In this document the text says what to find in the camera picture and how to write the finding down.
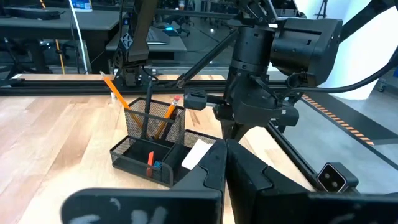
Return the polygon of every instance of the white card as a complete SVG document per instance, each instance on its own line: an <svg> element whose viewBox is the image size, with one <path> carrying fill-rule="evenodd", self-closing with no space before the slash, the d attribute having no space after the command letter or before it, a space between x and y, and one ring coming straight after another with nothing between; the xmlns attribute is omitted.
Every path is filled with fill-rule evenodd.
<svg viewBox="0 0 398 224"><path fill-rule="evenodd" d="M184 161L182 161L181 166L192 170L211 147L212 144L205 143L203 140L198 139Z"/></svg>

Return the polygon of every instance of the wooden tabletop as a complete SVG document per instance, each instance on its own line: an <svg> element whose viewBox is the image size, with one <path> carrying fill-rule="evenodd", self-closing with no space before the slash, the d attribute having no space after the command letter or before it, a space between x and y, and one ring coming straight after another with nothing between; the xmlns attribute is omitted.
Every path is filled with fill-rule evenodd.
<svg viewBox="0 0 398 224"><path fill-rule="evenodd" d="M20 78L98 80L101 76ZM222 79L217 75L197 78ZM164 102L173 97L153 96ZM60 223L63 201L89 187L166 189L112 166L109 150L127 131L124 110L110 95L0 97L0 108L0 223ZM185 128L221 137L220 123L209 107L187 110ZM264 128L251 129L240 143L279 172L312 189ZM224 223L234 223L228 194Z"/></svg>

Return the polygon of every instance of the desk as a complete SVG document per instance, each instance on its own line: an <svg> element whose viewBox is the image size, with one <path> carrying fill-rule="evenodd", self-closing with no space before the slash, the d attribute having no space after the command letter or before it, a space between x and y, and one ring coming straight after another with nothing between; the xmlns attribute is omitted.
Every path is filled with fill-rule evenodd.
<svg viewBox="0 0 398 224"><path fill-rule="evenodd" d="M123 35L127 32L128 27L123 27ZM106 45L106 51L110 57L113 56L119 44L120 32L118 32L112 40ZM174 52L185 52L187 48L182 42L181 37L170 37L170 44L148 44L149 59L164 60L174 59Z"/></svg>
<svg viewBox="0 0 398 224"><path fill-rule="evenodd" d="M72 12L67 8L48 9L64 12L61 19L40 21L24 18L3 18L0 19L0 37L24 38L24 39L72 39L70 31L70 19ZM90 61L99 56L92 64L93 73L100 70L109 71L108 59L103 54L105 46L117 33L119 27L119 12L96 11L76 13L81 36L86 40L87 51ZM75 37L78 37L76 24Z"/></svg>
<svg viewBox="0 0 398 224"><path fill-rule="evenodd" d="M101 79L100 75L39 78L46 76ZM20 78L37 79L36 75ZM165 102L173 97L154 95L154 99ZM113 168L109 150L127 131L124 110L110 95L0 97L0 107L0 223L60 223L62 202L88 187L166 189ZM209 107L203 111L187 110L185 127L221 137L220 123ZM253 128L240 143L279 172L312 189L264 128ZM228 191L224 223L234 223Z"/></svg>

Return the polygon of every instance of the orange and black tape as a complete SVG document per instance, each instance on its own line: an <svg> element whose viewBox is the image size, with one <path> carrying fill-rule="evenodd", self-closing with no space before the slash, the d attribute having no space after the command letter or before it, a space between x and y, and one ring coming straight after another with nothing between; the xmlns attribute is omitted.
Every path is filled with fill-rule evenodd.
<svg viewBox="0 0 398 224"><path fill-rule="evenodd" d="M349 132L354 134L357 138L360 138L360 140L364 141L366 144L370 146L374 146L374 143L361 134L358 130L356 130L354 127L351 127L349 124L344 122L342 119L338 118L336 115L334 115L332 112L328 111L326 108L324 108L322 105L319 103L315 102L313 99L308 97L307 95L303 95L303 99L309 102L312 106L316 107L318 110L320 110L322 113L327 115L329 118L333 119L335 122L337 122L339 125L341 125L343 128L347 129Z"/></svg>

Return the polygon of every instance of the mesh desk organizer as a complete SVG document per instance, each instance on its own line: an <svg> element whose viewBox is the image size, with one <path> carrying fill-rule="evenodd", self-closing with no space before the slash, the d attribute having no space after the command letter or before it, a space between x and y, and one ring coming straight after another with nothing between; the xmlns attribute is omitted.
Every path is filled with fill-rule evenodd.
<svg viewBox="0 0 398 224"><path fill-rule="evenodd" d="M146 99L138 98L129 104L131 110L124 109L128 136L111 149L112 165L171 187L189 172L181 163L196 141L201 139L213 144L217 138L185 130L185 108L181 106L175 107L173 119L165 119L169 103L151 100L149 114L144 112L145 105ZM156 139L162 123L165 123L165 128ZM152 151L156 161L154 166L147 163Z"/></svg>

